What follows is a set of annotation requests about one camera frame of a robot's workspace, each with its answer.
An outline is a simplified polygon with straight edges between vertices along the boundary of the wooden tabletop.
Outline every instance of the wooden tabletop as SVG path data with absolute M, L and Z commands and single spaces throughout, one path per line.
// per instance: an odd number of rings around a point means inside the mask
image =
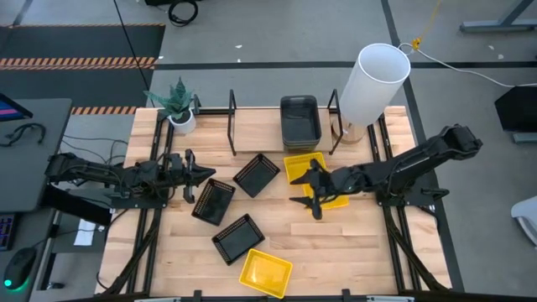
M 156 114 L 156 109 L 137 110 L 126 166 L 149 158 Z M 405 108 L 388 107 L 385 115 L 394 155 L 413 148 Z M 194 206 L 180 195 L 169 203 L 160 224 L 152 296 L 192 296 L 195 289 L 201 289 L 204 296 L 263 295 L 238 282 L 246 257 L 227 266 L 211 242 L 211 237 L 246 213 L 266 237 L 256 248 L 294 264 L 286 295 L 336 295 L 341 294 L 341 289 L 350 289 L 352 294 L 397 293 L 383 213 L 374 195 L 352 195 L 349 206 L 324 211 L 322 221 L 315 221 L 302 205 L 289 201 L 291 196 L 302 196 L 302 191 L 287 183 L 283 161 L 286 154 L 266 153 L 282 172 L 252 199 L 232 177 L 255 153 L 233 157 L 227 141 L 227 115 L 197 116 L 196 121 L 193 133 L 175 135 L 172 153 L 182 156 L 191 148 L 199 165 L 216 169 L 213 178 L 237 190 L 220 226 L 191 216 Z M 378 125 L 376 133 L 378 145 L 382 146 Z M 332 156 L 324 155 L 329 169 L 373 161 L 367 137 L 356 144 L 340 144 Z M 195 189 L 195 195 L 204 186 Z M 138 214 L 138 210 L 129 211 L 109 232 L 100 272 L 105 285 L 117 277 L 132 255 Z M 416 253 L 437 279 L 450 287 L 434 218 L 411 206 L 407 207 L 407 218 Z M 406 259 L 401 258 L 409 287 Z M 141 289 L 144 269 L 143 260 L 137 289 Z M 103 289 L 97 285 L 96 291 Z

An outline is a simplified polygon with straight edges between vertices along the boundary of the white cable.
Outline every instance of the white cable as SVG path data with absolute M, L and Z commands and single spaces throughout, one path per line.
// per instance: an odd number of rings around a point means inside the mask
M 402 43 L 402 44 L 399 46 L 399 48 L 401 48 L 401 46 L 409 46 L 410 48 L 412 48 L 412 45 L 409 44 L 409 43 Z M 486 75 L 482 75 L 482 74 L 480 74 L 480 73 L 478 73 L 478 72 L 476 72 L 476 71 L 471 71 L 471 70 L 461 70 L 461 69 L 455 68 L 455 67 L 453 67 L 453 66 L 451 66 L 451 65 L 448 65 L 448 64 L 446 64 L 446 63 L 444 63 L 444 62 L 442 62 L 442 61 L 440 61 L 440 60 L 437 60 L 437 59 L 431 57 L 430 55 L 424 53 L 423 51 L 421 51 L 421 50 L 419 50 L 419 49 L 416 50 L 416 51 L 418 51 L 418 52 L 419 52 L 421 55 L 423 55 L 425 58 L 427 58 L 427 59 L 429 59 L 429 60 L 432 60 L 432 61 L 434 61 L 434 62 L 436 62 L 436 63 L 438 63 L 438 64 L 441 64 L 441 65 L 443 65 L 443 66 L 445 66 L 445 67 L 447 67 L 447 68 L 449 68 L 449 69 L 453 69 L 454 71 L 458 71 L 458 72 L 463 72 L 463 73 L 473 74 L 473 75 L 476 75 L 476 76 L 481 76 L 483 79 L 487 79 L 487 80 L 491 81 L 492 83 L 497 84 L 497 85 L 500 85 L 500 86 L 503 86 L 503 87 L 513 88 L 513 87 L 516 87 L 516 86 L 520 86 L 520 87 L 524 87 L 524 86 L 537 86 L 537 83 L 522 84 L 522 85 L 508 85 L 508 84 L 503 84 L 503 83 L 500 83 L 500 82 L 498 82 L 498 81 L 496 81 L 496 80 L 494 80 L 494 79 L 492 79 L 492 78 L 490 78 L 490 77 L 488 77 L 488 76 L 486 76 Z

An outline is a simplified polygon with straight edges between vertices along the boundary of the gray floor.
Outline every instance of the gray floor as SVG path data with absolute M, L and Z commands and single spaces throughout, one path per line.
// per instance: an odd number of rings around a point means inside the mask
M 125 23 L 167 23 L 166 7 L 149 8 L 143 0 L 117 0 Z M 445 61 L 531 61 L 537 34 L 461 34 L 462 21 L 499 17 L 505 0 L 450 0 L 442 3 L 422 50 Z M 23 0 L 0 0 L 0 24 L 11 23 Z M 421 34 L 435 6 L 432 0 L 389 0 L 403 41 Z M 160 64 L 274 61 L 352 61 L 365 45 L 390 42 L 377 0 L 204 0 L 200 15 L 184 28 L 167 26 Z M 537 18 L 537 3 L 526 13 Z M 26 24 L 118 23 L 111 0 L 33 0 Z M 412 61 L 424 61 L 411 55 Z M 482 69 L 513 84 L 536 82 L 536 69 Z M 340 93 L 350 73 L 345 68 L 167 70 L 155 71 L 151 91 L 165 93 L 182 76 L 204 106 L 226 106 L 234 89 L 238 105 L 277 105 L 290 94 L 312 94 L 325 103 L 333 88 Z M 537 147 L 517 146 L 499 125 L 493 102 L 507 89 L 451 70 L 413 70 L 412 86 L 425 133 L 448 124 L 471 127 L 482 139 L 480 154 L 452 162 L 436 172 L 445 198 L 447 219 L 468 292 L 537 296 L 537 254 L 509 216 L 512 204 L 537 195 L 533 185 Z M 403 91 L 393 104 L 406 105 Z M 80 137 L 128 137 L 132 117 L 72 117 L 67 133 Z M 74 141 L 108 157 L 110 143 Z M 116 153 L 124 152 L 117 146 Z M 98 160 L 80 151 L 89 159 Z M 34 301 L 56 301 L 93 293 L 101 255 L 65 256 L 53 280 L 66 282 L 58 291 L 36 292 Z

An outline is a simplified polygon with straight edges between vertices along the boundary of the potted plant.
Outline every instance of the potted plant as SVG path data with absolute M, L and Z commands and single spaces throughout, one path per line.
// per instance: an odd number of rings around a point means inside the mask
M 169 97 L 157 96 L 151 91 L 144 91 L 143 93 L 164 107 L 169 122 L 174 125 L 176 132 L 186 134 L 194 131 L 196 119 L 192 109 L 190 109 L 192 91 L 185 89 L 185 84 L 183 84 L 181 78 L 179 78 L 179 82 L 175 87 L 169 86 Z

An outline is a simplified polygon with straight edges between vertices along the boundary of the succulent plant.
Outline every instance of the succulent plant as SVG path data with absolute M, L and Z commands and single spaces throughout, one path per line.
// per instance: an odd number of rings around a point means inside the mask
M 175 120 L 179 120 L 183 113 L 189 110 L 192 102 L 192 91 L 186 90 L 181 78 L 179 78 L 175 87 L 169 86 L 169 97 L 157 96 L 151 91 L 144 91 L 143 93 L 151 100 L 159 102 L 164 107 L 166 114 Z

